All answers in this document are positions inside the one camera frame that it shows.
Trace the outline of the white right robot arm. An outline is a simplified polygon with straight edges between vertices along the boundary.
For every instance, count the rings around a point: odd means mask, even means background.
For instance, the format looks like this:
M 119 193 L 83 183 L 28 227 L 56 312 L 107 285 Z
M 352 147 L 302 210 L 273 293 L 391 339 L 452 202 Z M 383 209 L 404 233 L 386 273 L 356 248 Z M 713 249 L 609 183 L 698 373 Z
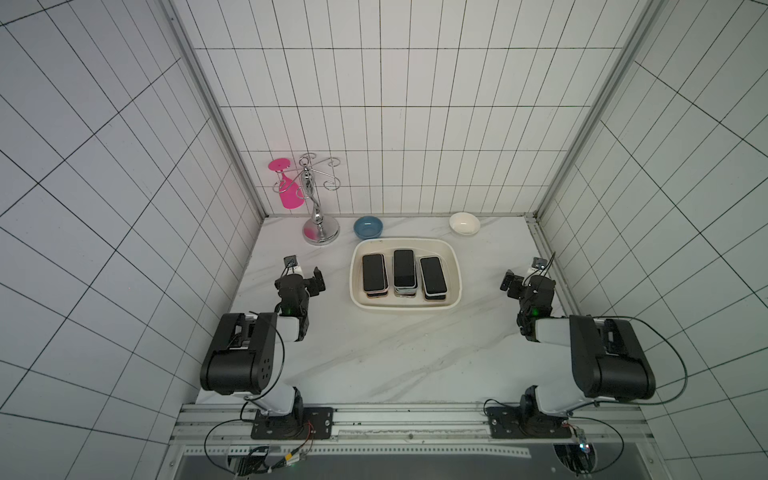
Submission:
M 507 271 L 500 289 L 519 302 L 516 323 L 533 343 L 568 353 L 566 366 L 550 380 L 528 387 L 519 403 L 501 409 L 495 423 L 505 433 L 528 438 L 566 438 L 567 414 L 609 400 L 648 400 L 656 379 L 631 322 L 589 315 L 554 317 L 556 282 L 539 273 L 523 277 Z

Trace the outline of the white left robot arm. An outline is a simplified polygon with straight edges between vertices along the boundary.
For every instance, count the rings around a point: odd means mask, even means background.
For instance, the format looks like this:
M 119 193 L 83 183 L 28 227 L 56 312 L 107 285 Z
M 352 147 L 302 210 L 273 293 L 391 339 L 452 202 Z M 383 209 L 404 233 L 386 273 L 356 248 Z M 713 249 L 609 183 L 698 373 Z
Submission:
M 221 316 L 199 375 L 204 391 L 241 396 L 256 409 L 251 420 L 255 439 L 298 438 L 311 431 L 300 391 L 281 377 L 286 345 L 305 339 L 309 300 L 326 286 L 319 268 L 307 278 L 287 268 L 275 287 L 279 302 L 272 310 Z

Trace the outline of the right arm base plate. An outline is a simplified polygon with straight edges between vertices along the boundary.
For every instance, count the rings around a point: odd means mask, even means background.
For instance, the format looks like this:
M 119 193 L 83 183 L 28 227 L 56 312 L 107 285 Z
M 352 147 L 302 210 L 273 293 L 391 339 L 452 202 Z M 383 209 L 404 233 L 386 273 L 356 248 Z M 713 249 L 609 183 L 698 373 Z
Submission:
M 493 439 L 570 439 L 571 430 L 564 425 L 565 418 L 524 412 L 519 407 L 486 407 L 490 434 Z

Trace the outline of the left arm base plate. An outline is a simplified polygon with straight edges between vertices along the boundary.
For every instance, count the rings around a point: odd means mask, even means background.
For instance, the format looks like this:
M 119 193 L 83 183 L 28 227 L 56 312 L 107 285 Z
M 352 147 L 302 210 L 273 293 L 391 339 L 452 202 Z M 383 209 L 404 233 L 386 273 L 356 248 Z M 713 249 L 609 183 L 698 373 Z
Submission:
M 335 410 L 302 407 L 285 416 L 258 414 L 252 421 L 253 440 L 326 440 L 331 437 Z

